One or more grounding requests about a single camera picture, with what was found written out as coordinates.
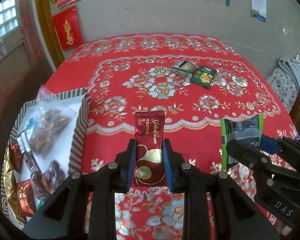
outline red candy package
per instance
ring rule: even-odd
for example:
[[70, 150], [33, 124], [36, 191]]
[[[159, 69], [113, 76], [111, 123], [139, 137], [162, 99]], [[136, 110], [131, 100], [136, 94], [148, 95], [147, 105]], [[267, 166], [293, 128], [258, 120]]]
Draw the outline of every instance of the red candy package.
[[36, 209], [30, 180], [17, 184], [17, 195], [23, 216], [32, 217]]
[[164, 110], [135, 113], [137, 162], [135, 183], [138, 186], [165, 186], [162, 157]]
[[17, 172], [20, 172], [22, 159], [23, 159], [23, 156], [20, 152], [19, 145], [17, 142], [14, 142], [13, 146], [11, 147], [11, 162], [12, 162], [13, 168]]

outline black and green snack package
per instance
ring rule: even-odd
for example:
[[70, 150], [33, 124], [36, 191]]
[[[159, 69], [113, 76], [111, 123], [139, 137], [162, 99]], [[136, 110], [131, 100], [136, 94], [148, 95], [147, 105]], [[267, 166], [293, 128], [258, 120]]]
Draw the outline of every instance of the black and green snack package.
[[192, 72], [195, 70], [195, 65], [187, 60], [178, 60], [173, 66], [170, 67], [173, 70], [177, 70], [184, 74], [192, 75]]
[[216, 74], [216, 70], [205, 66], [200, 66], [190, 81], [203, 87], [210, 87], [211, 81]]
[[227, 143], [233, 139], [251, 147], [260, 146], [263, 130], [263, 114], [258, 114], [251, 119], [242, 122], [233, 122], [228, 119], [221, 119], [222, 138], [222, 166], [221, 169], [228, 170], [239, 163], [236, 159], [228, 155]]

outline table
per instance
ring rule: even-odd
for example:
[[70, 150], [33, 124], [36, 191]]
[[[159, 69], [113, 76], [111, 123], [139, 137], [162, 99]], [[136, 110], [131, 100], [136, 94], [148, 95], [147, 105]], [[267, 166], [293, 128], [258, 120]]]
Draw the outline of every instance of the table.
[[[209, 89], [169, 69], [178, 59], [218, 72]], [[263, 134], [297, 133], [289, 114], [265, 79], [221, 40], [187, 34], [151, 33], [112, 37], [80, 46], [51, 76], [54, 93], [88, 87], [93, 103], [83, 147], [82, 172], [112, 162], [134, 138], [134, 113], [164, 109], [164, 137], [185, 161], [212, 174], [221, 170], [220, 119], [264, 114]], [[291, 168], [277, 155], [276, 165]], [[251, 170], [227, 171], [250, 198]], [[181, 239], [183, 194], [167, 187], [133, 187], [115, 194], [117, 239]], [[275, 217], [264, 211], [275, 222]]]

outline window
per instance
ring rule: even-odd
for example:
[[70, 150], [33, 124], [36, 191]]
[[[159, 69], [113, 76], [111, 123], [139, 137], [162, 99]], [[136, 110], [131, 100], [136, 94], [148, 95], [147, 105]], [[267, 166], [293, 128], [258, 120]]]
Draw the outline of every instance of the window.
[[0, 37], [18, 26], [16, 0], [2, 0], [0, 3]]

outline metal screw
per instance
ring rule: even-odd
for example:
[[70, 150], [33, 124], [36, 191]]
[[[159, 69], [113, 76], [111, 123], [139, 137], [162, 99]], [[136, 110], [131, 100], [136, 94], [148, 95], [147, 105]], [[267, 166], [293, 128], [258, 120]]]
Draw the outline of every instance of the metal screw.
[[224, 171], [220, 171], [219, 172], [219, 177], [222, 178], [222, 179], [225, 179], [225, 178], [228, 177], [228, 174], [226, 172], [224, 172]]
[[116, 167], [118, 167], [118, 164], [115, 163], [115, 162], [109, 163], [109, 164], [108, 164], [108, 168], [109, 168], [109, 169], [115, 169]]
[[273, 180], [272, 179], [267, 179], [267, 185], [268, 186], [273, 186]]
[[181, 168], [183, 168], [184, 170], [189, 170], [191, 168], [191, 164], [190, 163], [182, 163]]
[[80, 176], [81, 176], [81, 173], [79, 171], [74, 171], [71, 173], [71, 178], [73, 178], [73, 179], [78, 179], [78, 178], [80, 178]]

